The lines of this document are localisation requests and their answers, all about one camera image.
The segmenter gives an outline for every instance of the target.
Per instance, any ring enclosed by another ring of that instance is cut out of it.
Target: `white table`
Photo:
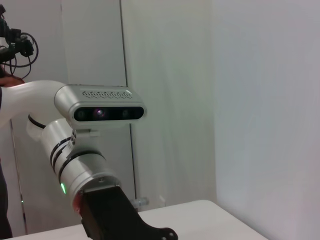
[[[140,213],[157,228],[172,228],[179,240],[266,240],[250,227],[210,201],[194,201]],[[82,225],[61,228],[14,240],[89,240]]]

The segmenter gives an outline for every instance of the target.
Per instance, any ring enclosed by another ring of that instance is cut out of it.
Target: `black cable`
[[[27,32],[22,32],[21,35],[27,35],[27,36],[29,36],[29,37],[32,39],[32,41],[33,41],[34,44],[35,44],[36,54],[35,54],[34,59],[33,59],[31,62],[29,62],[28,64],[25,64],[25,65],[17,65],[17,64],[11,65],[12,67],[15,67],[15,68],[25,68],[25,67],[29,67],[29,66],[31,66],[32,64],[35,63],[35,61],[37,60],[37,58],[38,58],[38,56],[39,56],[39,46],[38,46],[38,43],[37,43],[36,39],[35,39],[31,34],[29,34],[29,33],[27,33]],[[4,66],[10,66],[10,64],[8,64],[8,63],[3,63],[3,65],[4,65]]]
[[[14,67],[14,69],[12,70],[12,63],[11,63],[11,60],[9,61],[9,64],[10,64],[10,73],[11,73],[11,76],[13,76],[15,74],[15,71],[16,71],[16,67]],[[16,55],[14,55],[14,64],[17,65],[17,57]]]
[[[31,64],[30,64],[29,72],[22,79],[25,79],[26,77],[28,77],[30,73],[31,73]]]

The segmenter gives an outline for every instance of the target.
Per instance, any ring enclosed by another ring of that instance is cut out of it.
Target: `person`
[[[21,78],[5,72],[5,76],[0,78],[0,86],[9,88],[25,83]],[[0,159],[0,240],[12,238],[12,231],[7,217],[8,211],[8,190],[3,174]]]

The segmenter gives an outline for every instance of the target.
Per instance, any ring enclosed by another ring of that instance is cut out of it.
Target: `metal bolt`
[[[99,183],[103,183],[104,181],[105,181],[105,177],[104,176],[99,177]]]
[[[130,200],[130,202],[135,209],[149,205],[149,199],[146,197],[135,199],[135,200]]]

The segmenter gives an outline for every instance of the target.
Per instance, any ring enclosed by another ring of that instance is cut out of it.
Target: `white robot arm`
[[[146,108],[127,87],[34,81],[0,89],[0,127],[28,112],[27,132],[40,141],[73,209],[94,240],[177,240],[170,228],[140,218],[97,148],[100,131],[143,118]]]

